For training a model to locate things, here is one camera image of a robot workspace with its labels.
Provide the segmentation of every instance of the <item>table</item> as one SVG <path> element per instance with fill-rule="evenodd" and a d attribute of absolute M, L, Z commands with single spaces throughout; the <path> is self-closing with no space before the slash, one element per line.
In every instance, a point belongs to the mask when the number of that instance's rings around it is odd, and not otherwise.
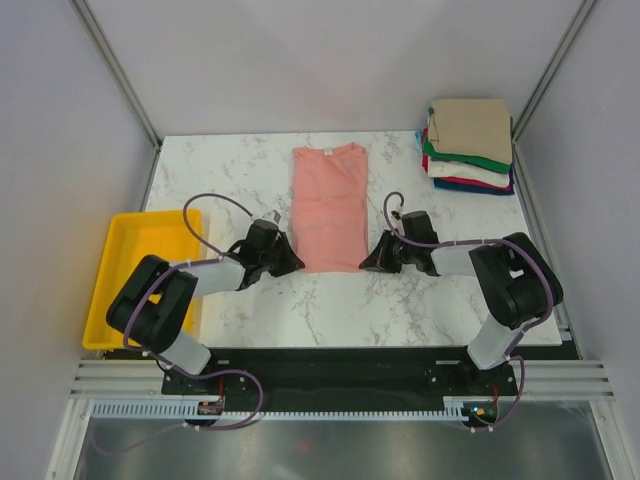
<path fill-rule="evenodd" d="M 277 209 L 280 227 L 291 238 L 292 149 L 350 142 L 369 154 L 369 251 L 385 228 L 382 201 L 392 190 L 404 193 L 405 213 L 429 213 L 441 241 L 527 232 L 515 195 L 434 189 L 413 131 L 167 137 L 147 210 L 180 209 L 194 194 L 217 192 L 256 216 Z M 208 221 L 209 240 L 222 249 L 244 238 L 250 225 L 248 216 L 223 201 L 201 199 L 193 207 Z M 199 339 L 210 347 L 460 346 L 475 337 L 487 313 L 476 278 L 432 278 L 413 266 L 399 275 L 264 274 L 245 291 L 204 297 Z M 553 316 L 522 340 L 560 343 Z"/>

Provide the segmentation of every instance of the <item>stack of folded clothes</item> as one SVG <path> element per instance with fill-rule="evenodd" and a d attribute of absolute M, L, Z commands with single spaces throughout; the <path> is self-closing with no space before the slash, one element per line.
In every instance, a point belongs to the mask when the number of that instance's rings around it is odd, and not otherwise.
<path fill-rule="evenodd" d="M 443 99 L 429 109 L 423 162 L 436 188 L 513 195 L 511 118 L 502 99 Z"/>

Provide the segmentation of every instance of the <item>green folded cloth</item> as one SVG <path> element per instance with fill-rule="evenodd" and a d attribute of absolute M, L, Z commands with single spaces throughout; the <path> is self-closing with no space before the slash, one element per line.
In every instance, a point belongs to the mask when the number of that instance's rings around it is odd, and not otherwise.
<path fill-rule="evenodd" d="M 429 109 L 429 114 L 433 115 L 433 108 Z M 470 163 L 472 165 L 477 165 L 478 167 L 482 167 L 486 170 L 491 170 L 492 172 L 509 173 L 509 170 L 511 170 L 511 165 L 496 162 L 494 160 L 490 160 L 485 157 L 436 152 L 435 149 L 433 148 L 433 145 L 431 144 L 431 142 L 429 142 L 427 138 L 425 138 L 424 143 L 422 145 L 422 152 L 425 155 L 429 155 L 430 157 L 435 158 L 437 160 L 450 160 L 454 162 Z"/>

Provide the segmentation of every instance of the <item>beige folded cloth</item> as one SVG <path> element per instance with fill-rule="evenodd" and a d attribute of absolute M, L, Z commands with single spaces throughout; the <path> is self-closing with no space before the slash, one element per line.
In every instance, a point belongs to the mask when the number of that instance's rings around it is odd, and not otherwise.
<path fill-rule="evenodd" d="M 511 119 L 499 98 L 446 98 L 431 103 L 429 141 L 436 152 L 511 165 Z"/>

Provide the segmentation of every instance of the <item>yellow container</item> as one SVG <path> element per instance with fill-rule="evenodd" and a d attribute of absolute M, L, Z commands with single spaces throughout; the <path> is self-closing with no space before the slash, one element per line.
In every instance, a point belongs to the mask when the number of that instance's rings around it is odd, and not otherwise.
<path fill-rule="evenodd" d="M 189 210 L 189 223 L 202 235 L 202 215 Z M 123 348 L 122 334 L 107 325 L 107 309 L 142 257 L 154 254 L 169 262 L 199 258 L 200 243 L 189 233 L 182 210 L 122 213 L 111 220 L 100 261 L 96 288 L 89 308 L 82 345 L 88 350 Z M 183 328 L 194 329 L 194 305 L 187 310 Z"/>

